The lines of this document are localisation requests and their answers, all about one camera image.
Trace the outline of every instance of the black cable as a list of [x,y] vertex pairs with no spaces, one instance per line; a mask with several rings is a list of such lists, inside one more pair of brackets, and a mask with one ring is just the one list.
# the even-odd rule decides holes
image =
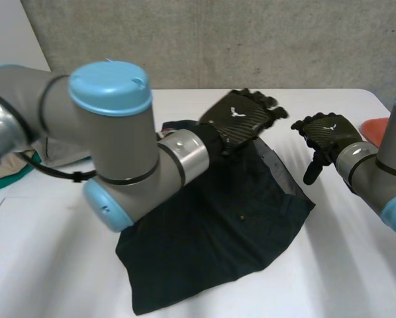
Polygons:
[[23,154],[21,152],[16,153],[16,156],[18,156],[21,160],[27,162],[33,168],[36,168],[43,174],[46,174],[48,176],[55,177],[55,178],[73,180],[73,182],[82,182],[82,181],[89,180],[97,175],[96,170],[92,170],[89,172],[75,171],[72,174],[68,174],[68,173],[65,173],[65,172],[62,172],[59,170],[55,170],[55,169],[43,166],[42,164],[35,162],[31,157],[29,157],[26,154]]

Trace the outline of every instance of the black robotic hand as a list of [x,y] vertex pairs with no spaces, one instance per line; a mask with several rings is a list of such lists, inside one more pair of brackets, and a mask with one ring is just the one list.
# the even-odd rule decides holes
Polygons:
[[307,146],[315,151],[313,161],[304,175],[305,184],[313,184],[323,166],[336,162],[338,155],[350,144],[362,141],[359,132],[342,115],[317,113],[297,121],[291,129],[298,130],[307,141]]
[[214,127],[222,138],[223,154],[230,154],[257,138],[277,119],[287,117],[285,109],[277,107],[273,97],[243,89],[230,91],[201,117],[199,123]]

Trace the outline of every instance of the red object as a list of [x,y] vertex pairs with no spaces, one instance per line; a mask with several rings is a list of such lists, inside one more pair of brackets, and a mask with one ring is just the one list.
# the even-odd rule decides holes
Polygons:
[[386,126],[388,125],[388,120],[389,118],[370,119],[362,124],[360,131],[364,138],[379,148],[385,134]]

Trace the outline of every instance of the gray concrete wall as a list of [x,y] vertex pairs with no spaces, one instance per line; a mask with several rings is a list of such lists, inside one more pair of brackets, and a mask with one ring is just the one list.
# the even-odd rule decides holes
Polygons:
[[21,0],[53,70],[112,58],[154,88],[396,94],[396,0]]

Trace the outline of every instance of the silver band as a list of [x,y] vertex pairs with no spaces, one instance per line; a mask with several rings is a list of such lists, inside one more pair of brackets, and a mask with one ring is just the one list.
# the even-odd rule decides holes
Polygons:
[[23,128],[16,118],[0,104],[0,158],[12,151],[22,151],[28,146]]
[[185,184],[202,174],[210,166],[210,158],[203,141],[193,132],[177,131],[162,139],[165,145],[179,160],[185,172]]
[[336,170],[344,180],[348,180],[352,168],[367,156],[377,153],[377,148],[365,141],[346,147],[336,159]]

